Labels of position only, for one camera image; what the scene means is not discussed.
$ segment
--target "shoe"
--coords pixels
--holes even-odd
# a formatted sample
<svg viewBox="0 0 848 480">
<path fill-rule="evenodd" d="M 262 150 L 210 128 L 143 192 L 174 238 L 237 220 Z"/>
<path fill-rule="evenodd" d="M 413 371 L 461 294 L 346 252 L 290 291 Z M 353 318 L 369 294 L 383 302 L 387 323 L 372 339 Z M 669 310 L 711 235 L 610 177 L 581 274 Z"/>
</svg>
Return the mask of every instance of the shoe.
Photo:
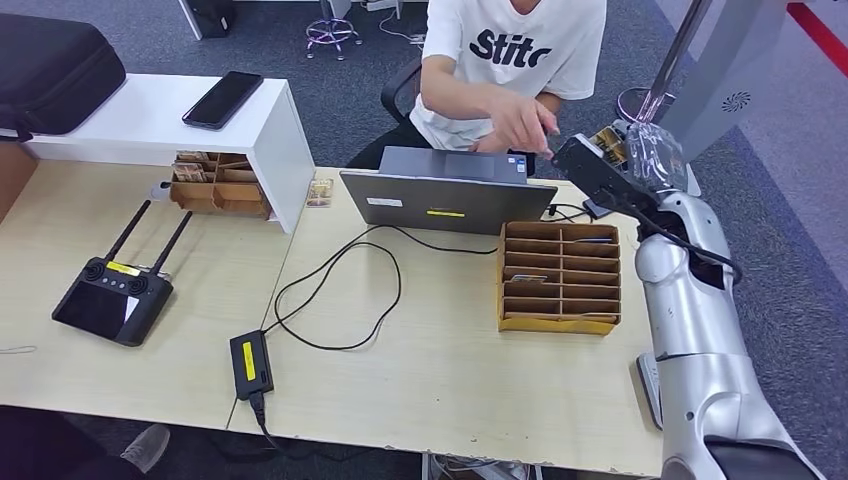
<svg viewBox="0 0 848 480">
<path fill-rule="evenodd" d="M 147 473 L 162 458 L 170 438 L 168 427 L 158 423 L 151 425 L 135 437 L 121 458 L 138 467 L 141 473 Z"/>
</svg>

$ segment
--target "black bag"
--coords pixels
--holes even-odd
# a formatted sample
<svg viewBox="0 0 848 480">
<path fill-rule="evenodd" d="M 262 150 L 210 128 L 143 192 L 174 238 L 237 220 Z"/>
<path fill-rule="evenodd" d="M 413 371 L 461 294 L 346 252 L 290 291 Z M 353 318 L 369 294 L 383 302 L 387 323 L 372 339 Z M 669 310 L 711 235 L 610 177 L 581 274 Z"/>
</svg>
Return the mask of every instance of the black bag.
<svg viewBox="0 0 848 480">
<path fill-rule="evenodd" d="M 0 128 L 32 133 L 77 128 L 126 79 L 109 42 L 87 23 L 0 13 Z"/>
</svg>

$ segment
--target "laptop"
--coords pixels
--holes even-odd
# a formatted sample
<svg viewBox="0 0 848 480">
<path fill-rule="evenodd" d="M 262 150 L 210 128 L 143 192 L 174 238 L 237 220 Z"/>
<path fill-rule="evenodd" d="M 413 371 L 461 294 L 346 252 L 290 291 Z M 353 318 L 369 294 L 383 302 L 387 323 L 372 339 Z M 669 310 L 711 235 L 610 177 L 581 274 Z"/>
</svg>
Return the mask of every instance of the laptop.
<svg viewBox="0 0 848 480">
<path fill-rule="evenodd" d="M 379 172 L 340 175 L 368 224 L 499 235 L 505 222 L 539 220 L 556 194 L 556 187 L 528 185 L 524 162 L 521 155 L 386 147 Z"/>
</svg>

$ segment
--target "white t-shirt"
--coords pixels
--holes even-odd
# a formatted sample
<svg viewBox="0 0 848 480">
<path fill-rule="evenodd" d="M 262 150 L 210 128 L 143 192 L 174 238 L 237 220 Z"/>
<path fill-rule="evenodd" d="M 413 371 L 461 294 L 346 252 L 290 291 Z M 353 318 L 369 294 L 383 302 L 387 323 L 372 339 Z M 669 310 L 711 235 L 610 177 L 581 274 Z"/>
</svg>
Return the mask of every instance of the white t-shirt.
<svg viewBox="0 0 848 480">
<path fill-rule="evenodd" d="M 422 59 L 445 55 L 454 76 L 521 95 L 564 100 L 592 96 L 606 23 L 606 0 L 541 0 L 527 15 L 510 0 L 430 0 Z M 493 127 L 489 119 L 451 120 L 424 107 L 410 120 L 433 148 L 466 150 Z"/>
</svg>

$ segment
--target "desk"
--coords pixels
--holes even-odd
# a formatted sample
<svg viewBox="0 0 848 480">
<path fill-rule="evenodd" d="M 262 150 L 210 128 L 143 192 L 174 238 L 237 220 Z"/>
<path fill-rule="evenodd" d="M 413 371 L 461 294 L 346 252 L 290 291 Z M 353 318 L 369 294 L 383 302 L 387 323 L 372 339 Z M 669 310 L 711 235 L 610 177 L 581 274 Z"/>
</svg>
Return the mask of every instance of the desk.
<svg viewBox="0 0 848 480">
<path fill-rule="evenodd" d="M 338 170 L 319 168 L 317 175 L 336 182 L 332 206 L 304 210 L 277 289 L 366 228 Z M 536 182 L 559 186 L 557 202 L 585 198 L 566 182 Z M 398 232 L 370 233 L 368 240 L 390 249 L 400 264 L 399 305 L 377 341 L 358 351 L 319 351 L 281 329 L 271 333 L 269 430 L 307 440 L 658 476 L 662 436 L 638 406 L 632 373 L 636 356 L 651 348 L 633 264 L 636 222 L 621 215 L 603 222 L 620 229 L 624 286 L 622 321 L 607 337 L 498 333 L 494 255 L 440 253 Z M 489 236 L 414 234 L 454 248 L 497 245 Z M 382 252 L 352 251 L 289 325 L 319 343 L 355 343 L 394 299 L 395 282 Z M 316 284 L 305 283 L 284 297 L 282 311 Z M 272 321 L 266 317 L 265 325 Z M 228 428 L 259 432 L 246 402 L 236 405 Z"/>
<path fill-rule="evenodd" d="M 170 168 L 40 163 L 0 224 L 0 404 L 222 429 L 235 398 L 228 340 L 257 328 L 289 247 L 279 226 L 195 215 L 163 271 L 174 294 L 145 344 L 50 320 Z M 182 217 L 151 205 L 117 260 L 150 265 Z"/>
</svg>

